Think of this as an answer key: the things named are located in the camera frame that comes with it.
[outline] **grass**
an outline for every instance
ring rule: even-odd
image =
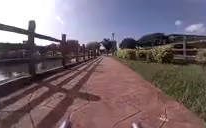
[[[206,122],[206,71],[197,65],[172,65],[115,58]]]

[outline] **brick pavement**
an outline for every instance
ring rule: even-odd
[[[103,57],[0,99],[3,128],[203,128],[204,122],[141,76]]]

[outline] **sunlight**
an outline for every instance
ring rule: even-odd
[[[28,21],[35,20],[37,33],[52,36],[54,22],[57,22],[55,3],[55,0],[0,0],[0,23],[27,29]],[[27,40],[27,36],[0,31],[0,42],[20,43],[23,40]]]

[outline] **water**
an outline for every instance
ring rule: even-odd
[[[46,71],[51,68],[60,67],[60,66],[62,66],[61,60],[46,61],[37,64],[36,71],[37,72]],[[28,64],[18,64],[18,65],[0,67],[0,82],[8,79],[24,76],[24,75],[29,75]]]

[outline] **sky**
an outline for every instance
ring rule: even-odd
[[[206,0],[0,0],[0,23],[80,44],[101,41],[115,33],[139,39],[145,34],[206,35]],[[0,42],[20,43],[26,36],[0,31]],[[38,45],[52,42],[35,40]]]

